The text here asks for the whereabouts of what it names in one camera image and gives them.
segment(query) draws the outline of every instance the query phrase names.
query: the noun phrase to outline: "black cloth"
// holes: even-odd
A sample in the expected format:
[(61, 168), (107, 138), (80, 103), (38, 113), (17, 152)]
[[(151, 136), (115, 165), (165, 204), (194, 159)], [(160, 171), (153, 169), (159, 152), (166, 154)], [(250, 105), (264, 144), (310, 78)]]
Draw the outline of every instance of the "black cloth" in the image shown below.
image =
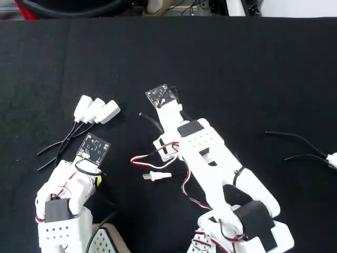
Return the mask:
[[(102, 164), (116, 224), (132, 252), (187, 250), (204, 212), (181, 193), (176, 175), (144, 181), (149, 169), (130, 158), (153, 151), (158, 130), (144, 92), (175, 85), (184, 110), (206, 118), (229, 149), (281, 206), (276, 218), (295, 240), (290, 252), (333, 252), (337, 174), (315, 160), (283, 162), (309, 152), (265, 130), (300, 134), (327, 153), (337, 150), (337, 20), (270, 18), (102, 18), (0, 23), (0, 165), (2, 252), (37, 252), (34, 200), (53, 168), (36, 169), (73, 125), (82, 94), (115, 99), (122, 112), (91, 132), (111, 143)], [(72, 160), (83, 138), (70, 143)], [(160, 164), (158, 157), (152, 162)], [(193, 179), (191, 196), (204, 201)], [(86, 204), (100, 222), (111, 211), (98, 196)]]

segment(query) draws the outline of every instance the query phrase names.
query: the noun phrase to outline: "connector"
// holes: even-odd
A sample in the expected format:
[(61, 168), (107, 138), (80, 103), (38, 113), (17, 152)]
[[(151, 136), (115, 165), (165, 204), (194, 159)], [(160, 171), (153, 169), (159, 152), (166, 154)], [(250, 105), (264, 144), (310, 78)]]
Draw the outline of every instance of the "connector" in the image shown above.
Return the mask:
[(337, 168), (337, 153), (328, 154), (326, 159), (328, 160), (329, 163), (331, 163), (333, 166)]
[(105, 124), (110, 119), (115, 117), (121, 109), (115, 101), (111, 100), (108, 104), (103, 106), (96, 115), (95, 122)]
[(170, 177), (172, 177), (171, 173), (154, 172), (152, 170), (149, 172), (149, 174), (143, 174), (143, 178), (145, 180), (151, 180), (151, 181), (155, 181), (155, 180), (159, 180), (163, 178), (170, 178)]
[(93, 103), (91, 97), (82, 95), (74, 112), (75, 122), (79, 123), (84, 119), (88, 107)]
[(102, 107), (105, 106), (105, 102), (102, 99), (95, 99), (95, 101), (89, 106), (89, 108), (85, 112), (85, 116), (83, 122), (86, 123), (94, 123), (97, 113), (100, 111)]

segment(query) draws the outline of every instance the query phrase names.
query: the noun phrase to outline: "cable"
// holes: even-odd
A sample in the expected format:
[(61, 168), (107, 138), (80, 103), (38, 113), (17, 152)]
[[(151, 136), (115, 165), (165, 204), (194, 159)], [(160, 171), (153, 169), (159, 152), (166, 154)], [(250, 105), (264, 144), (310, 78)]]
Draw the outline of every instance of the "cable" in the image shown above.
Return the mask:
[(164, 133), (164, 129), (162, 128), (162, 126), (157, 121), (155, 121), (154, 118), (152, 118), (152, 117), (150, 117), (150, 116), (148, 116), (148, 115), (146, 115), (146, 114), (144, 114), (142, 112), (139, 113), (139, 116), (141, 116), (141, 117), (149, 120), (152, 124), (154, 124), (159, 129), (159, 131), (160, 131), (161, 134)]
[(165, 96), (165, 94), (167, 93), (167, 92), (169, 92), (170, 90), (175, 90), (175, 92), (176, 92), (176, 94), (175, 94), (175, 96), (176, 96), (176, 99), (177, 99), (177, 103), (179, 104), (180, 102), (180, 100), (179, 100), (179, 91), (178, 91), (178, 89), (177, 89), (177, 87), (176, 86), (171, 86), (171, 87), (168, 87), (164, 92), (163, 92), (163, 94), (160, 96), (160, 98), (159, 98), (159, 100), (158, 100), (158, 108), (161, 108), (162, 107), (162, 102), (163, 102), (163, 98), (164, 98), (164, 96)]
[(244, 237), (244, 235), (237, 235), (235, 238), (229, 238), (227, 236), (225, 236), (225, 234), (223, 233), (223, 230), (222, 230), (222, 222), (221, 222), (221, 219), (219, 219), (219, 224), (220, 224), (220, 232), (222, 234), (222, 236), (227, 240), (227, 241), (231, 241), (231, 242), (238, 242), (240, 240), (242, 240), (242, 238)]
[(89, 176), (94, 176), (94, 177), (98, 177), (100, 175), (102, 175), (102, 171), (100, 171), (99, 173), (92, 173), (92, 172), (88, 172), (86, 170), (83, 170), (81, 168), (79, 168), (77, 165), (81, 162), (83, 162), (84, 160), (87, 160), (86, 158), (83, 158), (81, 160), (78, 160), (76, 163), (75, 163), (75, 168), (80, 172), (80, 173), (83, 173), (83, 174), (86, 174), (86, 175), (89, 175)]
[(177, 142), (177, 141), (173, 141), (173, 142), (170, 142), (170, 143), (168, 143), (168, 144), (162, 145), (159, 149), (153, 151), (153, 152), (150, 153), (150, 154), (138, 155), (138, 156), (136, 156), (136, 157), (133, 157), (133, 158), (130, 160), (130, 162), (131, 162), (132, 164), (134, 164), (134, 165), (146, 166), (146, 167), (151, 167), (151, 168), (154, 168), (154, 169), (164, 169), (164, 168), (166, 168), (167, 166), (169, 166), (171, 163), (173, 163), (173, 162), (179, 157), (179, 154), (178, 154), (178, 153), (177, 153), (177, 155), (176, 155), (173, 159), (171, 159), (169, 162), (165, 163), (163, 166), (160, 166), (160, 167), (155, 166), (155, 165), (152, 165), (152, 164), (150, 164), (150, 163), (136, 162), (136, 161), (139, 160), (139, 159), (145, 158), (145, 157), (149, 157), (149, 156), (151, 156), (151, 155), (153, 155), (153, 154), (156, 154), (159, 150), (161, 150), (161, 149), (163, 149), (163, 148), (165, 148), (165, 147), (167, 147), (167, 146), (169, 146), (169, 145), (172, 145), (172, 146), (175, 145), (175, 146), (178, 147), (178, 142)]
[(297, 135), (297, 134), (293, 134), (293, 133), (284, 133), (284, 132), (277, 132), (277, 131), (265, 131), (266, 134), (273, 134), (273, 135), (285, 135), (285, 136), (291, 136), (291, 137), (295, 137), (298, 138), (302, 141), (304, 141), (304, 143), (306, 143), (308, 146), (310, 146), (314, 151), (316, 151), (318, 154), (320, 154), (323, 157), (327, 157), (328, 155), (325, 154), (324, 152), (322, 152), (321, 150), (319, 150), (317, 147), (315, 147), (310, 141), (308, 141), (306, 138)]
[(185, 2), (185, 0), (182, 0), (180, 3), (178, 3), (178, 4), (174, 5), (173, 7), (169, 8), (168, 11), (178, 7), (179, 5), (182, 5), (184, 2)]
[(99, 226), (96, 228), (95, 232), (91, 235), (90, 239), (89, 239), (89, 242), (86, 246), (86, 250), (85, 250), (85, 253), (89, 253), (89, 250), (90, 250), (90, 245), (91, 243), (93, 242), (94, 238), (95, 238), (95, 235), (97, 234), (97, 232), (102, 228), (102, 226), (104, 224), (106, 224), (114, 215), (116, 214), (116, 212), (113, 212), (111, 213), (110, 215), (108, 215), (108, 217), (106, 217), (100, 224)]
[(187, 176), (184, 179), (183, 183), (181, 184), (181, 191), (183, 192), (183, 194), (185, 194), (192, 202), (196, 203), (201, 208), (212, 210), (212, 208), (210, 208), (209, 206), (202, 204), (200, 201), (198, 201), (198, 200), (196, 200), (194, 198), (191, 198), (189, 196), (189, 194), (186, 192), (185, 185), (189, 181), (190, 178), (191, 178), (191, 170), (189, 169), (189, 167), (187, 167)]
[[(80, 129), (80, 127), (83, 125), (84, 123), (82, 123), (76, 130), (75, 130), (75, 133)], [(81, 133), (78, 133), (76, 135), (73, 136), (73, 138), (75, 137), (78, 137), (84, 133), (86, 133), (87, 131), (89, 131), (90, 128), (93, 127), (94, 124), (91, 124), (86, 130), (82, 131)], [(43, 150), (41, 150), (39, 153), (37, 153), (36, 155), (39, 156), (40, 154), (42, 154), (43, 152), (47, 151), (48, 149), (51, 149), (52, 147), (56, 146), (56, 145), (59, 145), (60, 143), (62, 143), (63, 141), (58, 141), (58, 142), (55, 142), (47, 147), (45, 147)]]
[[(222, 251), (224, 251), (224, 252), (226, 252), (226, 253), (230, 253), (230, 251), (229, 251), (229, 250), (228, 250), (228, 249), (227, 249), (221, 242), (219, 242), (219, 241), (216, 240), (215, 238), (211, 237), (210, 235), (205, 234), (205, 232), (196, 230), (195, 233), (198, 234), (198, 235), (208, 236), (209, 239), (211, 240), (211, 242), (213, 242), (215, 245), (217, 245)], [(199, 242), (199, 243), (201, 243), (201, 244), (204, 244), (204, 245), (207, 245), (207, 246), (210, 245), (210, 244), (208, 244), (207, 242), (204, 242), (204, 241), (201, 241), (201, 240), (198, 240), (197, 242)]]
[(325, 163), (326, 165), (328, 165), (331, 169), (337, 171), (337, 168), (333, 164), (329, 163), (328, 161), (326, 161), (323, 158), (318, 157), (317, 155), (314, 155), (314, 154), (298, 154), (298, 155), (294, 155), (292, 157), (287, 157), (284, 160), (290, 161), (290, 160), (293, 160), (293, 159), (304, 158), (304, 157), (316, 158), (316, 159), (320, 160), (321, 162)]
[(66, 136), (66, 138), (64, 138), (63, 142), (61, 143), (60, 147), (58, 148), (57, 154), (56, 154), (56, 158), (55, 158), (55, 168), (57, 167), (58, 164), (58, 157), (63, 153), (63, 151), (61, 152), (61, 148), (63, 146), (63, 144), (65, 143), (64, 147), (67, 147), (70, 139), (72, 138), (72, 136), (74, 135), (74, 130), (77, 126), (77, 122), (74, 123), (73, 128), (70, 130), (69, 134)]

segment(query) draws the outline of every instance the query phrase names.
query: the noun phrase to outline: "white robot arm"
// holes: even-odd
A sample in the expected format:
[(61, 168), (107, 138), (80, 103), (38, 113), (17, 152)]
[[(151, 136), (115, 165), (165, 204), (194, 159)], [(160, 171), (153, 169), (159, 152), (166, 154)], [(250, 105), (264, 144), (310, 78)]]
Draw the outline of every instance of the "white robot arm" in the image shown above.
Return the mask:
[[(216, 246), (237, 253), (282, 253), (292, 248), (294, 240), (287, 225), (272, 219), (280, 213), (278, 202), (239, 163), (206, 119), (185, 121), (181, 116), (182, 105), (166, 85), (145, 94), (157, 109), (164, 129), (154, 141), (156, 148), (179, 142), (179, 151), (173, 146), (159, 150), (162, 160), (173, 159), (179, 152), (179, 158), (195, 176), (210, 206), (211, 211), (198, 220), (200, 229), (188, 253), (215, 252)], [(223, 190), (226, 184), (248, 194), (252, 201), (242, 206), (228, 204)]]
[(42, 253), (86, 251), (93, 219), (83, 204), (101, 180), (98, 166), (109, 146), (89, 133), (74, 161), (62, 160), (37, 192), (35, 220)]

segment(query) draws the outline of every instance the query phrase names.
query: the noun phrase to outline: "perforated plate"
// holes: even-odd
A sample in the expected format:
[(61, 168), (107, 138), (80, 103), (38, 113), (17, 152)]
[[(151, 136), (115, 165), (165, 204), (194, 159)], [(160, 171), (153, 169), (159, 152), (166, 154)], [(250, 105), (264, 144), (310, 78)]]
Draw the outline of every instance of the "perforated plate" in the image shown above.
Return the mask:
[(90, 253), (118, 253), (106, 228), (101, 228), (90, 245)]

